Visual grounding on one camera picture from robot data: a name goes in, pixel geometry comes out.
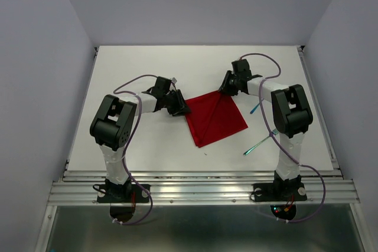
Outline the red cloth napkin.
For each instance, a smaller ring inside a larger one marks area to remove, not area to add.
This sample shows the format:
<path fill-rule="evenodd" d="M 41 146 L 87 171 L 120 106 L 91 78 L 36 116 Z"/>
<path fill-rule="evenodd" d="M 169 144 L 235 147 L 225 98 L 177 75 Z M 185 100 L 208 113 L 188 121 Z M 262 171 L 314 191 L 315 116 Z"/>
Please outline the red cloth napkin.
<path fill-rule="evenodd" d="M 229 95 L 212 91 L 185 102 L 191 110 L 185 118 L 193 141 L 199 148 L 248 128 Z"/>

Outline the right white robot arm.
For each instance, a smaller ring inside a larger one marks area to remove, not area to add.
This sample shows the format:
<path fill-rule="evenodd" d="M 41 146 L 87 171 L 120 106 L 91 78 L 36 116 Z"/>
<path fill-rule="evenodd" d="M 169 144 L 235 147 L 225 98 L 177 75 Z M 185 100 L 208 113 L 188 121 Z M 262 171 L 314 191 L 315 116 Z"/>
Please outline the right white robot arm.
<path fill-rule="evenodd" d="M 221 93 L 236 96 L 242 92 L 259 99 L 263 121 L 269 136 L 279 148 L 278 165 L 271 184 L 254 184 L 256 197 L 273 195 L 285 199 L 302 190 L 300 156 L 304 135 L 313 115 L 304 88 L 300 84 L 284 85 L 272 81 L 280 76 L 253 75 L 246 59 L 232 62 L 219 88 Z"/>

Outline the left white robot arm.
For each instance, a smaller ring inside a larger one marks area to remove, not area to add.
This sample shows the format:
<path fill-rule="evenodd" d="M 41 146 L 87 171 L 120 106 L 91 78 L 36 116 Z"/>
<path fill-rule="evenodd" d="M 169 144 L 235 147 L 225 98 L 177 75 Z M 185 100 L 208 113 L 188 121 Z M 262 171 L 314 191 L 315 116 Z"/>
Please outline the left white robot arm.
<path fill-rule="evenodd" d="M 100 146 L 106 164 L 105 186 L 94 186 L 103 196 L 126 201 L 131 196 L 133 178 L 125 168 L 125 152 L 145 113 L 166 109 L 171 116 L 183 116 L 191 110 L 177 89 L 175 78 L 150 75 L 155 84 L 142 93 L 122 90 L 147 75 L 138 76 L 106 95 L 90 125 L 90 135 Z"/>

